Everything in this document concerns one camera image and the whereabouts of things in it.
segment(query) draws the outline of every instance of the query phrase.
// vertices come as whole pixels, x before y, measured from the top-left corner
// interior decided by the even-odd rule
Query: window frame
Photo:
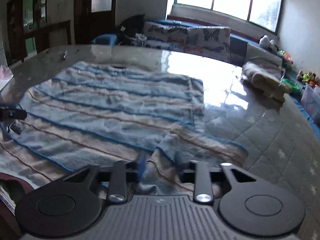
[[[251,10],[252,10],[252,4],[253,4],[253,0],[250,1],[250,7],[249,7],[249,13],[248,13],[248,17],[246,20],[243,20],[243,19],[240,19],[238,17],[235,17],[235,16],[232,16],[232,15],[229,15],[229,14],[225,14],[225,13],[222,13],[222,12],[217,12],[217,11],[214,11],[213,10],[213,4],[214,4],[214,0],[212,0],[212,5],[211,5],[211,9],[207,9],[207,8],[203,8],[203,7],[198,7],[198,6],[194,6],[194,5],[187,5],[187,6],[191,6],[193,8],[201,8],[202,10],[207,10],[207,11],[211,11],[211,12],[214,12],[214,13],[219,13],[219,14],[222,14],[222,15],[225,15],[227,17],[233,17],[233,18],[236,18],[240,21],[244,21],[244,22],[247,22],[249,24],[252,24],[254,26],[258,26],[272,34],[275,34],[275,35],[278,35],[278,32],[279,32],[279,28],[280,28],[280,23],[281,23],[281,18],[282,18],[282,10],[283,10],[283,3],[284,3],[284,0],[281,0],[281,3],[280,3],[280,11],[279,11],[279,18],[278,18],[278,21],[277,21],[277,25],[276,25],[276,30],[273,32],[259,24],[256,24],[256,23],[253,23],[250,21],[250,15],[251,15]],[[184,4],[181,4],[181,3],[177,3],[177,0],[174,0],[174,4],[179,4],[179,5],[184,5]]]

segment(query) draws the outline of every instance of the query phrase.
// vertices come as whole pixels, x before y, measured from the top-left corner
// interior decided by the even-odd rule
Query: towel
[[[33,188],[145,153],[137,192],[190,194],[193,186],[177,177],[176,154],[211,167],[242,166],[247,157],[241,145],[203,133],[203,84],[184,75],[78,62],[28,89],[18,107],[28,117],[15,121],[20,134],[8,129],[11,121],[1,123],[0,172]]]

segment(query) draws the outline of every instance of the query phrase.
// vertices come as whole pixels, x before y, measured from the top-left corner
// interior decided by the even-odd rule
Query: white star
[[[310,173],[312,174],[312,175],[315,175],[316,173],[315,173],[315,170],[312,168],[312,167],[310,167]]]
[[[249,123],[255,123],[256,121],[255,121],[255,119],[254,119],[253,117],[250,117],[250,118],[248,119],[248,122],[249,122]]]
[[[316,195],[316,187],[311,185],[311,191],[312,191],[313,195],[315,196]]]
[[[280,156],[280,159],[284,159],[285,158],[285,154],[281,149],[279,149],[278,154]]]
[[[312,240],[317,240],[318,234],[316,231],[313,232],[313,236],[311,237]]]
[[[213,119],[210,122],[213,123],[215,126],[218,125],[218,124],[222,124],[221,117]]]

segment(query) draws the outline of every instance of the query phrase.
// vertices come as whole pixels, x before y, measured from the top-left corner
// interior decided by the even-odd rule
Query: ribbed plastic surface
[[[22,240],[38,239],[26,235]],[[91,228],[70,240],[240,240],[254,239],[234,232],[210,206],[187,196],[134,196],[129,203],[110,206]],[[294,235],[283,239],[297,239]]]

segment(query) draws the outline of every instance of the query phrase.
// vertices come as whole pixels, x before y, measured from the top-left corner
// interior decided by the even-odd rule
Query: blanket
[[[204,135],[203,84],[188,76],[78,62],[28,89],[18,106],[28,117],[15,121],[20,134],[8,128],[12,120],[1,123],[0,172],[33,188],[145,153],[138,193],[191,193],[175,172],[176,154],[211,167],[247,157],[240,144]]]
[[[284,102],[284,94],[290,93],[292,88],[280,82],[281,71],[273,64],[257,65],[247,62],[242,67],[242,75],[255,88],[262,90],[266,96]]]

